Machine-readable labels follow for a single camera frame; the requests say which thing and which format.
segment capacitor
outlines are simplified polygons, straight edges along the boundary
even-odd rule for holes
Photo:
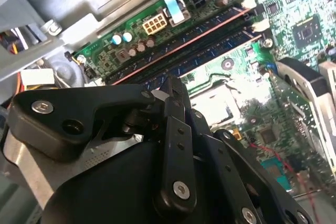
[[[137,44],[137,51],[138,52],[144,52],[145,50],[146,50],[145,41],[144,40],[139,40],[139,42]]]
[[[120,34],[113,35],[111,42],[115,45],[120,45],[122,42],[121,35]]]
[[[215,5],[217,7],[226,6],[229,3],[229,0],[215,0]]]
[[[129,42],[132,41],[133,36],[132,36],[132,34],[131,34],[130,32],[127,31],[127,32],[125,32],[125,33],[122,35],[122,39],[123,39],[125,42],[129,43]]]
[[[136,56],[136,55],[137,55],[136,47],[135,47],[135,46],[132,46],[132,47],[128,50],[128,54],[129,54],[131,57]]]
[[[154,46],[155,46],[155,40],[154,40],[154,38],[149,38],[149,39],[146,41],[146,46],[147,46],[147,47],[154,47]]]

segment red wire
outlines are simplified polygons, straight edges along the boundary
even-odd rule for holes
[[[283,164],[283,166],[288,170],[290,171],[291,173],[295,173],[293,167],[291,167],[290,164],[288,164],[286,161],[284,161],[281,156],[279,155],[279,153],[277,153],[276,151],[274,151],[273,149],[271,148],[267,148],[265,146],[260,146],[260,145],[255,145],[253,143],[250,144],[251,147],[253,148],[260,148],[264,151],[268,151],[268,152],[272,152],[276,158]],[[310,202],[310,205],[311,205],[311,208],[313,210],[313,213],[314,213],[314,217],[315,217],[315,220],[316,220],[316,223],[317,224],[320,224],[320,220],[319,220],[319,217],[317,215],[317,212],[316,212],[316,208],[315,208],[315,203],[314,203],[314,200],[313,198],[311,197],[311,194],[310,194],[310,191],[308,190],[308,187],[307,187],[307,184],[306,182],[301,178],[300,174],[297,174],[295,173],[296,176],[298,177],[298,181],[299,183],[305,188],[305,191],[308,193],[307,196],[308,196],[308,199],[309,199],[309,202]]]

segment ram module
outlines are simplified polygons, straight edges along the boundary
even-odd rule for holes
[[[223,54],[228,54],[239,47],[258,40],[259,38],[261,38],[261,34],[254,33],[251,28],[237,31],[222,39],[220,42],[213,43],[211,46],[200,50],[197,54],[191,55],[187,59],[181,59],[182,62],[175,62],[173,67],[166,69],[159,75],[142,84],[146,89],[156,89],[162,85],[167,76],[181,77],[207,62],[210,62]]]
[[[242,17],[248,11],[250,11],[250,9],[246,9],[240,4],[235,4],[234,6],[229,7],[225,11],[209,18],[203,23],[196,25],[187,32],[174,37],[174,39],[170,40],[161,47],[154,48],[151,53],[145,55],[141,59],[138,59],[126,68],[120,69],[118,72],[106,77],[106,84],[118,84],[124,82],[127,78],[130,78],[163,58],[170,56],[204,36],[207,36],[211,32],[223,27],[233,20]]]

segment black plastic arm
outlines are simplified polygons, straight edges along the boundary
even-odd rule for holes
[[[110,134],[104,139],[123,136],[122,123],[132,109],[146,109],[154,101],[136,84],[27,91],[14,97],[8,125],[19,141],[68,162],[81,155],[100,129]]]

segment orange wire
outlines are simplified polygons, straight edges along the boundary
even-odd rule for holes
[[[20,72],[17,73],[17,85],[16,85],[16,90],[15,90],[15,95],[17,95],[20,91],[21,87],[21,75]]]

